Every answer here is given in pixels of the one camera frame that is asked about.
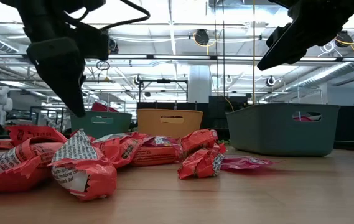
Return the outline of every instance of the orange basket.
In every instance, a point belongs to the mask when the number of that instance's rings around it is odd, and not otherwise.
[[[200,129],[203,112],[191,110],[137,110],[138,131],[150,135],[181,138]]]

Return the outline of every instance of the wooden table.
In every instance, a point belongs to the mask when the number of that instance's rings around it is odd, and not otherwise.
[[[0,223],[354,224],[353,151],[272,159],[284,161],[190,180],[178,179],[177,164],[130,167],[119,171],[111,198],[85,203],[51,182],[0,194]]]

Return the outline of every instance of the table surface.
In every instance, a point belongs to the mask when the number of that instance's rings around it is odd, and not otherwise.
[[[178,164],[127,167],[112,197],[91,202],[79,202],[54,181],[0,194],[0,223],[354,223],[354,151],[256,157],[282,162],[189,180],[178,179]]]

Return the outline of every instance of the teal basket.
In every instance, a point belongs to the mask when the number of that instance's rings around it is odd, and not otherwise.
[[[339,109],[271,103],[227,113],[231,145],[268,156],[326,156],[333,150]]]
[[[131,123],[129,113],[86,111],[86,115],[78,118],[71,115],[72,131],[83,128],[84,132],[94,138],[108,134],[126,133]]]

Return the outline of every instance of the plastic basket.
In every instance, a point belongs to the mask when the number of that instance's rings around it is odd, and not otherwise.
[[[137,110],[138,131],[150,135],[180,138],[199,130],[203,112],[193,110]]]
[[[88,135],[100,138],[107,134],[128,132],[131,117],[128,113],[87,111],[82,118],[71,115],[70,119],[72,131],[83,128]]]
[[[339,108],[275,103],[228,113],[231,145],[269,156],[326,156],[333,150]],[[320,116],[301,117],[308,113]]]

